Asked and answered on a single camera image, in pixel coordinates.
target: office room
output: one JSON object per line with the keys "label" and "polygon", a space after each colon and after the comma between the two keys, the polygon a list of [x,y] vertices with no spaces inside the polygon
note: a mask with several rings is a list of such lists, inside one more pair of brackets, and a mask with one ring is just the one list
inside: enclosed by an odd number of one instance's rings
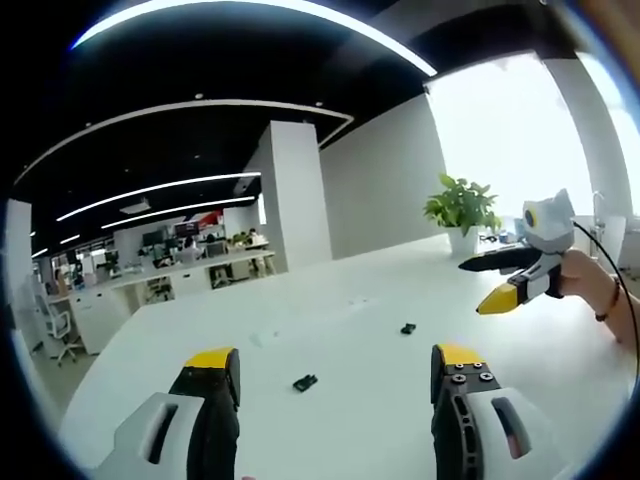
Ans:
{"label": "office room", "polygon": [[591,1],[45,8],[2,278],[61,468],[593,466],[640,365],[640,62],[617,4],[597,24]]}

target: black ceiling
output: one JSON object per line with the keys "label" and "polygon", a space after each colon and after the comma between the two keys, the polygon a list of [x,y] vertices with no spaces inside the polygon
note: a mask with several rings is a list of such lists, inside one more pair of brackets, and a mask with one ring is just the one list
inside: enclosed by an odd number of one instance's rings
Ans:
{"label": "black ceiling", "polygon": [[[357,127],[419,94],[426,79],[404,59],[368,41],[363,48],[382,49],[377,61],[356,74],[348,68],[337,71],[339,82],[318,81],[331,55],[358,34],[300,12],[233,2],[143,15],[69,51],[81,33],[108,16],[108,2],[86,3],[91,6],[69,11],[46,6],[27,17],[46,40],[14,62],[14,72],[27,74],[16,91],[24,95],[15,118],[24,140],[7,165],[8,178],[16,178],[25,165],[88,123],[188,102],[199,93],[205,99],[308,106],[322,101],[323,108],[355,117]],[[394,0],[316,3],[367,21]],[[539,12],[537,7],[532,13],[531,7],[514,5],[480,10],[441,24],[407,46],[439,73],[528,48],[552,55],[570,51],[556,23],[544,11],[540,23]],[[82,235],[79,242],[103,235],[100,225],[125,218],[118,210],[131,202],[114,202],[55,222],[75,208],[159,183],[242,171],[269,120],[314,123],[319,140],[342,122],[264,107],[197,107],[139,116],[69,143],[28,171],[13,191],[15,198],[33,205],[38,231],[33,250],[55,251],[60,239],[76,233]],[[208,182],[147,196],[153,209],[161,210],[230,198],[234,184]],[[259,185],[251,188],[259,191]]]}

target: led light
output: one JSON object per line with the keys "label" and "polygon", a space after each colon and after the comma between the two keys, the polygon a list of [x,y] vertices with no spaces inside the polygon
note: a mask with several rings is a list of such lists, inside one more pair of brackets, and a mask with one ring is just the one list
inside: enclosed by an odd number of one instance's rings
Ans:
{"label": "led light", "polygon": [[246,202],[248,200],[255,200],[255,199],[256,199],[256,197],[240,197],[240,198],[230,198],[229,200],[217,200],[215,202],[196,203],[194,205],[186,205],[184,207],[170,208],[168,210],[160,210],[159,212],[147,213],[145,215],[140,215],[138,217],[126,218],[126,219],[120,220],[118,222],[113,222],[113,223],[110,223],[108,225],[103,225],[100,228],[105,229],[105,228],[109,228],[109,227],[115,227],[116,225],[122,225],[123,223],[135,222],[136,220],[141,220],[143,218],[154,217],[156,215],[163,215],[165,213],[179,212],[180,210],[188,210],[190,208],[208,207],[208,206],[211,206],[211,205],[222,205],[222,204],[225,204],[225,203]]}
{"label": "led light", "polygon": [[38,255],[42,255],[43,253],[48,252],[49,249],[48,248],[43,248],[42,250],[40,250],[39,252],[34,253],[33,255],[31,255],[31,258],[36,258]]}
{"label": "led light", "polygon": [[121,12],[111,15],[101,22],[98,22],[89,30],[87,30],[76,41],[76,43],[73,44],[71,48],[73,49],[77,47],[81,43],[89,40],[91,37],[94,37],[95,35],[104,32],[105,30],[118,25],[119,23],[126,22],[127,20],[131,20],[132,18],[144,15],[145,13],[151,13],[157,10],[163,10],[165,8],[190,5],[194,3],[214,3],[223,1],[270,5],[273,7],[287,8],[289,10],[296,10],[298,12],[308,13],[309,15],[313,15],[315,17],[324,18],[325,20],[329,20],[330,22],[342,25],[343,27],[353,30],[354,32],[358,32],[365,37],[369,37],[371,40],[378,42],[380,45],[397,53],[427,75],[435,75],[437,73],[436,70],[422,58],[420,58],[418,55],[413,53],[411,50],[409,50],[407,47],[400,44],[393,38],[385,35],[381,31],[376,30],[366,23],[362,23],[355,18],[345,15],[344,13],[340,13],[322,5],[317,5],[305,0],[150,0],[148,2],[141,3],[134,7],[122,10]]}
{"label": "led light", "polygon": [[260,176],[259,172],[246,172],[246,173],[233,173],[229,175],[213,175],[211,177],[190,178],[189,180],[178,180],[177,182],[163,183],[162,185],[155,185],[153,187],[141,188],[140,190],[135,190],[129,193],[123,193],[121,195],[116,195],[115,197],[100,200],[99,202],[92,203],[91,205],[87,205],[86,207],[78,208],[73,212],[66,213],[63,216],[56,218],[56,221],[61,222],[62,220],[72,217],[77,213],[85,212],[90,208],[98,207],[100,205],[104,205],[105,203],[115,202],[116,200],[132,197],[133,195],[140,195],[141,193],[151,192],[153,190],[160,190],[162,188],[176,187],[178,185],[188,185],[190,183],[210,182],[213,180],[228,180],[233,178],[259,177],[259,176]]}
{"label": "led light", "polygon": [[60,242],[60,245],[64,245],[65,243],[69,243],[72,240],[77,240],[78,238],[80,238],[80,235],[74,235],[73,237],[65,238],[64,240],[62,240]]}

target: floor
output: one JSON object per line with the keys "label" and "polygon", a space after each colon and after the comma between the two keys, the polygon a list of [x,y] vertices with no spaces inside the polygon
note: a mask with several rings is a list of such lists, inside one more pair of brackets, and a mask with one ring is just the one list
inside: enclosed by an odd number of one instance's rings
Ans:
{"label": "floor", "polygon": [[[627,278],[626,283],[631,293],[640,297],[640,280],[634,281]],[[63,360],[62,366],[58,367],[56,361],[47,358],[42,349],[32,355],[36,370],[42,377],[45,388],[58,412],[57,418],[52,419],[52,426],[56,430],[73,394],[96,358],[97,356],[94,355],[78,353],[75,363],[67,357]]]}

